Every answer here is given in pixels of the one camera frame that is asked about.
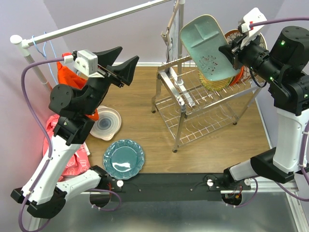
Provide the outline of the large floral plate brown rim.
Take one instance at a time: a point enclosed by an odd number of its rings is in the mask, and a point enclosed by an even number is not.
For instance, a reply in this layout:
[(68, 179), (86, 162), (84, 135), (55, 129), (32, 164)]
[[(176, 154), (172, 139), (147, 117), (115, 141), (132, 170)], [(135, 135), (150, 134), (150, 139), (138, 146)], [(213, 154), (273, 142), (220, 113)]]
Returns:
[(259, 46), (267, 50), (267, 43), (265, 41), (263, 34), (260, 33), (259, 36), (260, 36)]

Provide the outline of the teal scalloped plate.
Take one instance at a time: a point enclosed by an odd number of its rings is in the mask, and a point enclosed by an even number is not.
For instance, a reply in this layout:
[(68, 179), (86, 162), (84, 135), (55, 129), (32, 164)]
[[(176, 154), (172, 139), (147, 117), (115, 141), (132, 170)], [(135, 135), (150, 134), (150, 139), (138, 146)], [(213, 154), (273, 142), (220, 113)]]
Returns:
[(129, 139), (112, 143), (103, 155), (105, 171), (117, 180), (128, 180), (136, 176), (145, 163), (142, 147)]

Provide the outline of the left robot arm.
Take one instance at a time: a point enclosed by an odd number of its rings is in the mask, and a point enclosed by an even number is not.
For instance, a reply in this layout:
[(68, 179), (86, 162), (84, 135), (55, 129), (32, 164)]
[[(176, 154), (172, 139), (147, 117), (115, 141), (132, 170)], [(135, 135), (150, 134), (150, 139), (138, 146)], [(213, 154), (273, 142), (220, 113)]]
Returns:
[(86, 75), (82, 88), (56, 85), (50, 93), (49, 109), (59, 116), (48, 149), (30, 180), (12, 191), (11, 197), (35, 218), (52, 219), (71, 198), (82, 192), (108, 190), (110, 179), (98, 166), (67, 181), (59, 181), (68, 161), (85, 142), (94, 126), (91, 115), (100, 106), (110, 85), (123, 87), (133, 81), (138, 56), (120, 65), (114, 62), (120, 46), (101, 52), (89, 50), (63, 54), (52, 62), (73, 63)]

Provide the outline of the woven bamboo plate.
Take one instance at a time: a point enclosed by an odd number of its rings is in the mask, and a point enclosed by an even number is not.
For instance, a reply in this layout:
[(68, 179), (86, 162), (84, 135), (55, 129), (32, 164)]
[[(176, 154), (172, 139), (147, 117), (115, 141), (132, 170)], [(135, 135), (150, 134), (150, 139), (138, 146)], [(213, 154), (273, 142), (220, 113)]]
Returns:
[(208, 91), (221, 91), (224, 88), (228, 87), (229, 84), (232, 82), (234, 77), (229, 77), (219, 81), (210, 81), (208, 80), (201, 72), (198, 72), (199, 80), (202, 86)]

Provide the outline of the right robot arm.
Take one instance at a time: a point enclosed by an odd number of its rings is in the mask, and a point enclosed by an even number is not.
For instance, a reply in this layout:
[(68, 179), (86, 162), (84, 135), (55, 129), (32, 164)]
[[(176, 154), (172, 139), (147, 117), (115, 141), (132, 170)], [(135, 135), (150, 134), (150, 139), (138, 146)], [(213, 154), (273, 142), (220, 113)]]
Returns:
[(269, 84), (278, 114), (276, 147), (224, 170), (222, 184), (234, 189), (241, 180), (261, 176), (284, 184), (295, 174), (308, 172), (305, 157), (309, 132), (309, 77), (303, 69), (309, 61), (309, 32), (287, 26), (271, 50), (259, 45), (255, 36), (245, 46), (245, 36), (219, 47), (234, 66), (245, 66)]

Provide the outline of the orange plate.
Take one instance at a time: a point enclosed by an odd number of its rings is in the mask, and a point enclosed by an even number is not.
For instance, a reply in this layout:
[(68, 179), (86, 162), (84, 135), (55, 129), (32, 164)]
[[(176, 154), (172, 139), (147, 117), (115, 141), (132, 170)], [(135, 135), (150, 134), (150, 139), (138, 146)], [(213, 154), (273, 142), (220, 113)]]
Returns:
[(229, 84), (230, 87), (235, 85), (239, 81), (239, 79), (243, 76), (243, 70), (244, 67), (241, 67), (240, 72), (233, 78), (233, 80)]

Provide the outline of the light blue divided tray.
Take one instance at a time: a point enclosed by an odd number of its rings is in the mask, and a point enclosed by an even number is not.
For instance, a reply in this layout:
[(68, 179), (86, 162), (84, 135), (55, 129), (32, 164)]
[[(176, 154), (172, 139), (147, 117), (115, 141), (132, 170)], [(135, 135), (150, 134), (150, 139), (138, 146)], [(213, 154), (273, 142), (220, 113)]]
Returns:
[(207, 80), (220, 81), (240, 72), (219, 51), (219, 47), (228, 45), (228, 42), (212, 15), (201, 15), (186, 24), (180, 31), (180, 40)]

